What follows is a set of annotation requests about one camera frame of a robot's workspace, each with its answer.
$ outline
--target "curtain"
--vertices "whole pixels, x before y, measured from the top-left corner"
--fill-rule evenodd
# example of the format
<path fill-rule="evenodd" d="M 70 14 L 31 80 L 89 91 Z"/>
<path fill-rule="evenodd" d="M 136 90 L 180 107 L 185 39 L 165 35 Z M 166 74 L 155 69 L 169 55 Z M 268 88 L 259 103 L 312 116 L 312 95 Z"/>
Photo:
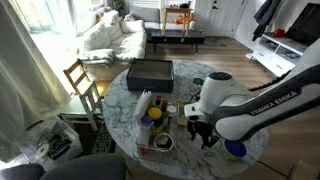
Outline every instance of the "curtain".
<path fill-rule="evenodd" d="M 0 0 L 0 158 L 70 100 L 8 0 Z"/>

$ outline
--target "wall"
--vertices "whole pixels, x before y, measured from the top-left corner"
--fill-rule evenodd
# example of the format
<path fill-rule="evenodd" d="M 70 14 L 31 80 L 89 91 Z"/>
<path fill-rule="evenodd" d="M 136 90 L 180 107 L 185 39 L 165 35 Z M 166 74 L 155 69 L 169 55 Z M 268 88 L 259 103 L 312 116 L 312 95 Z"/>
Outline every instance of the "wall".
<path fill-rule="evenodd" d="M 249 0 L 246 9 L 242 15 L 234 39 L 254 50 L 259 39 L 252 41 L 253 32 L 257 27 L 257 23 L 253 18 L 254 14 L 263 5 L 265 0 Z M 305 5 L 309 2 L 320 3 L 320 0 L 283 0 L 279 12 L 274 20 L 275 28 L 285 29 L 294 23 Z"/>

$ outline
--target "yellow container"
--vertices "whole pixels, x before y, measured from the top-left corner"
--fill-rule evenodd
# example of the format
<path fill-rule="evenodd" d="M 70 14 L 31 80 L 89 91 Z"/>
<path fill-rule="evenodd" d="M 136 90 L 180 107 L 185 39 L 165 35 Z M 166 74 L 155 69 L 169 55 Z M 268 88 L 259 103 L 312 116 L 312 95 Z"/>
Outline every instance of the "yellow container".
<path fill-rule="evenodd" d="M 160 108 L 150 108 L 148 111 L 148 115 L 152 118 L 154 127 L 160 127 L 162 125 L 163 119 L 161 118 L 162 112 Z"/>

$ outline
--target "white cabinet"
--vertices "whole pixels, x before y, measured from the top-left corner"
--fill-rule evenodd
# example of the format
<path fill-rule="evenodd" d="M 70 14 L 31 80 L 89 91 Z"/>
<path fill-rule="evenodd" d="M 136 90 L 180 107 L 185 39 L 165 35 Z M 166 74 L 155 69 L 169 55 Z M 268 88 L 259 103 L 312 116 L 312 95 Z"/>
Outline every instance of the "white cabinet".
<path fill-rule="evenodd" d="M 273 37 L 272 33 L 262 35 L 253 52 L 253 58 L 276 76 L 282 76 L 299 61 L 307 46 L 286 37 Z"/>

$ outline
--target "round table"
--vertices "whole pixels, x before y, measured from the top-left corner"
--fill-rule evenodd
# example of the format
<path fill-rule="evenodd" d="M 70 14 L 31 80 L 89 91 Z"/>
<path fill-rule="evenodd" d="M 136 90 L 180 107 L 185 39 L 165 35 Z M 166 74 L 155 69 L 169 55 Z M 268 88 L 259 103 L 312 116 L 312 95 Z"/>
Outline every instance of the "round table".
<path fill-rule="evenodd" d="M 194 78 L 205 79 L 216 70 L 212 67 L 181 60 L 174 60 L 174 87 L 172 93 L 162 93 L 168 100 L 189 100 L 197 92 L 192 83 Z M 247 154 L 236 162 L 225 160 L 224 140 L 220 138 L 211 148 L 201 149 L 202 139 L 197 134 L 191 141 L 187 127 L 179 127 L 177 146 L 173 160 L 159 163 L 140 159 L 136 147 L 139 126 L 133 117 L 141 92 L 128 91 L 126 75 L 128 70 L 118 75 L 111 83 L 104 99 L 104 121 L 117 145 L 142 166 L 173 178 L 216 179 L 231 177 L 252 166 L 262 155 L 269 139 L 267 128 L 261 129 L 251 139 L 244 142 Z"/>

